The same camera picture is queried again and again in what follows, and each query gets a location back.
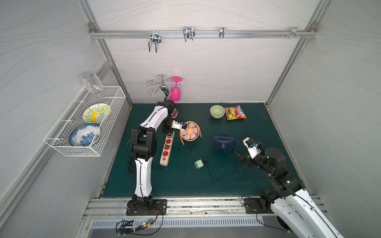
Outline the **white power strip red sockets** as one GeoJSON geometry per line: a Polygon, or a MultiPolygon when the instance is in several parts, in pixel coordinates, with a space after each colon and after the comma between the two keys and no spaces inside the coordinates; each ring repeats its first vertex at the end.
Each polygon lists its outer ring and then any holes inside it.
{"type": "Polygon", "coordinates": [[[172,133],[171,135],[166,135],[163,150],[161,153],[160,162],[159,162],[161,166],[168,166],[169,164],[169,158],[171,154],[173,141],[174,141],[174,133],[172,133]]]}

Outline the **green USB power adapter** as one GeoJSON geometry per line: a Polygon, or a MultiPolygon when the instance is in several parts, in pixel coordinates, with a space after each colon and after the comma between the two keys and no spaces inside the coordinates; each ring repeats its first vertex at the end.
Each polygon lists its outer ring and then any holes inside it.
{"type": "Polygon", "coordinates": [[[194,162],[193,168],[194,169],[201,169],[204,166],[204,162],[202,160],[197,160],[194,162]]]}

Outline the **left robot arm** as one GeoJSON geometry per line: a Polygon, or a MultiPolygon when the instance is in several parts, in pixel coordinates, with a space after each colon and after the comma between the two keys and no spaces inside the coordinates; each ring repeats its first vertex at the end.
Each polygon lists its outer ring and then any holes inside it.
{"type": "Polygon", "coordinates": [[[152,113],[139,125],[132,127],[131,151],[136,164],[136,189],[132,198],[132,206],[144,210],[153,207],[151,169],[157,151],[156,131],[163,125],[162,131],[172,135],[173,117],[176,104],[172,100],[157,102],[152,113]]]}

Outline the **navy blue desk fan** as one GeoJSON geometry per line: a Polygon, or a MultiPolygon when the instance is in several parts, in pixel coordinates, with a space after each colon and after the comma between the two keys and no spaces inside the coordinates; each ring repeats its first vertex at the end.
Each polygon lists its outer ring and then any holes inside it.
{"type": "Polygon", "coordinates": [[[235,148],[235,138],[227,134],[218,134],[212,140],[213,150],[232,151],[235,148]]]}

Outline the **orange desk fan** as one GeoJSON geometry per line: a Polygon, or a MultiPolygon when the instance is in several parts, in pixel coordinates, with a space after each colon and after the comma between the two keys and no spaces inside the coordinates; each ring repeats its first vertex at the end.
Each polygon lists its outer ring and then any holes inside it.
{"type": "Polygon", "coordinates": [[[183,124],[184,129],[180,130],[180,141],[185,145],[184,141],[194,141],[202,137],[201,130],[198,124],[193,121],[188,121],[183,124]]]}

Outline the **pink plastic goblet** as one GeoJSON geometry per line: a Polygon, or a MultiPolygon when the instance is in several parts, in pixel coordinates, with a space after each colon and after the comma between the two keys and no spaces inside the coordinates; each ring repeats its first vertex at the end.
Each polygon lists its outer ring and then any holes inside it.
{"type": "Polygon", "coordinates": [[[171,90],[170,100],[174,102],[179,102],[181,99],[181,88],[182,88],[180,82],[182,82],[183,79],[178,76],[174,76],[171,79],[174,83],[174,87],[171,90]]]}

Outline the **chrome cup holder stand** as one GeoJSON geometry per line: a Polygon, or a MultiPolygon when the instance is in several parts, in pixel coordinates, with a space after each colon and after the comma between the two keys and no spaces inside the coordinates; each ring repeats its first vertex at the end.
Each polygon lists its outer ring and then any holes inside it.
{"type": "Polygon", "coordinates": [[[175,84],[174,82],[170,82],[169,79],[165,79],[165,75],[159,74],[157,75],[156,80],[148,80],[146,82],[146,86],[149,86],[148,95],[154,96],[160,90],[162,92],[163,101],[168,101],[170,96],[172,95],[171,90],[169,89],[168,84],[175,84]]]}

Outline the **colourful candy bag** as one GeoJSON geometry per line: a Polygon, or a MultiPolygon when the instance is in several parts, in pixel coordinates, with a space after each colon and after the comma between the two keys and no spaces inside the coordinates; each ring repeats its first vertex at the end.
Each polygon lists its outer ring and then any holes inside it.
{"type": "Polygon", "coordinates": [[[228,121],[247,118],[240,105],[225,108],[225,113],[228,121]]]}

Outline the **green ceramic bowl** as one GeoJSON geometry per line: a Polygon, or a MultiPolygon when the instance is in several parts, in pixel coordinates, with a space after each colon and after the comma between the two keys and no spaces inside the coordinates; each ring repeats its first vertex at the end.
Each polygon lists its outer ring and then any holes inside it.
{"type": "Polygon", "coordinates": [[[215,119],[221,119],[223,116],[225,116],[226,110],[223,106],[220,105],[213,105],[209,109],[210,115],[215,119]]]}

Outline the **blue white patterned plate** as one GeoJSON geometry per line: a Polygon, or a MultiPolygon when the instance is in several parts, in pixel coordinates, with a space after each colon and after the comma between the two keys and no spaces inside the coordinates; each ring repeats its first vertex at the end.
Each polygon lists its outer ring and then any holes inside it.
{"type": "Polygon", "coordinates": [[[97,124],[86,124],[75,131],[69,136],[69,144],[71,146],[89,146],[92,143],[97,143],[102,136],[102,131],[97,124]]]}

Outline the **clear drinking glass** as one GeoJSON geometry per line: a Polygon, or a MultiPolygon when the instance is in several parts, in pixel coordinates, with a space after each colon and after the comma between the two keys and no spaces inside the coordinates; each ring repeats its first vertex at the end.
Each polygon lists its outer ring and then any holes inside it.
{"type": "Polygon", "coordinates": [[[91,93],[99,93],[103,90],[103,83],[94,72],[87,72],[83,74],[82,82],[86,89],[91,93]]]}

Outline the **metal hook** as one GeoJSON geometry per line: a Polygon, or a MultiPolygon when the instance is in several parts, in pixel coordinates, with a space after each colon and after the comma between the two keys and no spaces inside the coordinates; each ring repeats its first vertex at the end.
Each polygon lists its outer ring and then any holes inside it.
{"type": "Polygon", "coordinates": [[[158,52],[158,48],[159,48],[159,44],[162,42],[161,40],[161,36],[154,33],[152,35],[150,35],[150,41],[148,43],[148,49],[149,49],[149,52],[151,52],[152,50],[152,47],[155,48],[155,52],[157,53],[158,52]]]}
{"type": "Polygon", "coordinates": [[[185,42],[188,41],[188,40],[192,40],[194,39],[195,37],[195,29],[193,27],[185,27],[183,29],[183,35],[184,35],[184,40],[185,42]]]}
{"type": "Polygon", "coordinates": [[[299,33],[298,32],[298,28],[297,27],[294,27],[290,33],[284,35],[284,34],[280,34],[280,37],[282,38],[288,38],[288,39],[293,39],[293,38],[305,38],[306,37],[306,34],[302,34],[302,33],[299,33]]]}
{"type": "Polygon", "coordinates": [[[220,29],[219,29],[219,39],[223,39],[224,38],[224,34],[225,34],[225,28],[224,27],[220,27],[220,29]]]}

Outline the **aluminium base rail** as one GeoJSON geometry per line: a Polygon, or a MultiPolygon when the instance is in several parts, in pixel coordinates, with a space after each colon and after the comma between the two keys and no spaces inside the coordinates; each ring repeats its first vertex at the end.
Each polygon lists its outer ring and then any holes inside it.
{"type": "MultiPolygon", "coordinates": [[[[130,198],[92,198],[83,218],[125,218],[130,198]]],[[[241,196],[167,197],[165,217],[248,216],[241,196]]]]}

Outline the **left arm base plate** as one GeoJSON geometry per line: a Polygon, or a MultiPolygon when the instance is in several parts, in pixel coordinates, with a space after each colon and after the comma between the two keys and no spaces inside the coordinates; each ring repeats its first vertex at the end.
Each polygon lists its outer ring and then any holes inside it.
{"type": "Polygon", "coordinates": [[[127,216],[154,216],[156,213],[158,215],[166,215],[166,199],[149,199],[145,201],[138,197],[127,203],[127,216]]]}

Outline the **aluminium top rail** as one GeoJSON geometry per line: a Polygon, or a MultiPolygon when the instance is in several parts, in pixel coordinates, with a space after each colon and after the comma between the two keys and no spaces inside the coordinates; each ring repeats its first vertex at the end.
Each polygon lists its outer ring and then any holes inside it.
{"type": "MultiPolygon", "coordinates": [[[[194,39],[219,39],[219,29],[197,30],[194,39]]],[[[280,34],[288,34],[292,29],[286,30],[231,30],[225,28],[224,39],[270,39],[280,38],[280,34]]],[[[306,38],[314,38],[318,32],[312,28],[307,30],[298,29],[299,33],[306,34],[306,38]]],[[[183,39],[183,30],[98,30],[90,31],[92,39],[150,39],[150,35],[158,34],[161,39],[183,39]]]]}

